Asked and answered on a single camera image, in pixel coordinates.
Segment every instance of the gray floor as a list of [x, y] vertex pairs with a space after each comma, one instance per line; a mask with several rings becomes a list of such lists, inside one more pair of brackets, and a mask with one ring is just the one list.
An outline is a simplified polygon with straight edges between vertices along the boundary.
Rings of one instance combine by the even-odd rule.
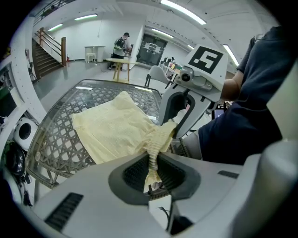
[[[144, 86], [149, 69], [134, 66], [130, 70], [130, 83]], [[84, 61], [72, 61], [65, 68], [58, 69], [44, 76], [34, 85], [36, 94], [41, 100], [45, 110], [48, 112], [51, 107], [67, 92], [83, 79], [112, 80], [114, 70], [107, 70], [107, 62], [85, 63]], [[121, 79], [127, 78], [127, 71], [120, 73]], [[160, 93], [165, 91], [165, 84], [152, 80], [150, 87], [157, 89]]]

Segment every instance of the doorway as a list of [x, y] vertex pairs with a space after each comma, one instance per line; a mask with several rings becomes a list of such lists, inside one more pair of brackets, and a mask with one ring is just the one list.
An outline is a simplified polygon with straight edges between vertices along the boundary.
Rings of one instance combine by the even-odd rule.
[[158, 65], [166, 45], [165, 40], [144, 34], [136, 61], [149, 66]]

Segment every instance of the white chair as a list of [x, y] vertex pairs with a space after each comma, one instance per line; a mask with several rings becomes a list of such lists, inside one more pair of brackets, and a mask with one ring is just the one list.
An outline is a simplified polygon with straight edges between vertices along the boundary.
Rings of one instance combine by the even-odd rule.
[[95, 53], [87, 53], [86, 54], [86, 56], [87, 56], [87, 63], [89, 63], [89, 61], [90, 61], [90, 57], [94, 57], [94, 62], [95, 62], [95, 58], [96, 58], [96, 55], [95, 55]]
[[166, 84], [165, 88], [167, 88], [169, 84], [174, 83], [173, 81], [167, 78], [167, 76], [164, 74], [163, 69], [160, 66], [156, 66], [156, 65], [152, 66], [149, 73], [147, 74], [145, 87], [149, 87], [151, 79], [165, 83]]

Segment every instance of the glass table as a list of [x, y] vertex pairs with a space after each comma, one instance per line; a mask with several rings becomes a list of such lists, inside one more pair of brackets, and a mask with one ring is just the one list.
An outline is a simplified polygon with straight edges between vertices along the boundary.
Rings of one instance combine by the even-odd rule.
[[113, 100], [127, 91], [135, 104], [156, 125], [159, 124], [160, 93], [151, 88], [104, 80], [85, 79], [66, 92], [47, 113], [26, 156], [31, 176], [53, 189], [61, 178], [69, 178], [95, 162], [73, 129], [71, 114]]

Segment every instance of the backpack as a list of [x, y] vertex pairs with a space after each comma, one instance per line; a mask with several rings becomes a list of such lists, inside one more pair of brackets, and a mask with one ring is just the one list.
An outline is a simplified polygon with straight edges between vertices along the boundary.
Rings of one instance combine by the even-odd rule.
[[119, 38], [116, 43], [114, 44], [115, 50], [122, 50], [124, 48], [124, 39], [121, 37]]

